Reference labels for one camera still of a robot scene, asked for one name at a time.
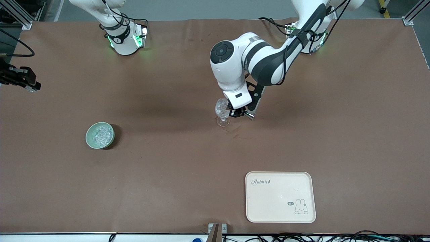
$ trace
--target brown tabletop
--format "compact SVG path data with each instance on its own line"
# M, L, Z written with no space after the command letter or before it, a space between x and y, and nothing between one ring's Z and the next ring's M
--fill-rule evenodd
M221 40L253 20L150 22L147 49L120 56L97 22L36 22L14 58L42 83L2 86L2 232L429 234L430 72L399 19L341 20L286 82L266 89L255 121L215 123L222 91L209 65ZM24 53L23 47L16 52ZM96 122L114 124L108 150L85 143ZM306 171L316 221L250 223L250 171Z

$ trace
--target light green bowl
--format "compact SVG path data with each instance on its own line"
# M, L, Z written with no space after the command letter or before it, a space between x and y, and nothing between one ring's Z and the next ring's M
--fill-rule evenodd
M104 127L112 131L112 137L106 140L105 142L101 142L101 140L97 142L96 135L98 134L98 132L100 132L100 129ZM114 138L115 138L114 128L112 128L110 124L105 122L99 122L99 123L93 124L91 127L89 127L85 135L86 144L93 149L103 149L108 147L109 145L112 144L112 142L114 141Z

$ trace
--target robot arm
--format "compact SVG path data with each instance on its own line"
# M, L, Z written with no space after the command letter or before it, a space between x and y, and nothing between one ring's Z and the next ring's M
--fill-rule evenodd
M212 48L212 71L229 100L230 116L246 115L253 119L265 87L281 84L300 52L311 53L320 47L320 39L334 18L334 13L327 15L329 0L292 0L292 3L299 21L279 49L254 33L221 41ZM245 81L245 71L257 85Z
M112 48L121 55L133 54L144 47L147 27L125 18L117 8L126 0L69 0L94 16L107 32Z

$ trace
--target white tray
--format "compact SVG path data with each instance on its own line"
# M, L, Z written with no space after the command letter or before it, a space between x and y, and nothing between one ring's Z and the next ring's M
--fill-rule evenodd
M253 223L312 223L312 178L307 172L256 172L245 178L246 217Z

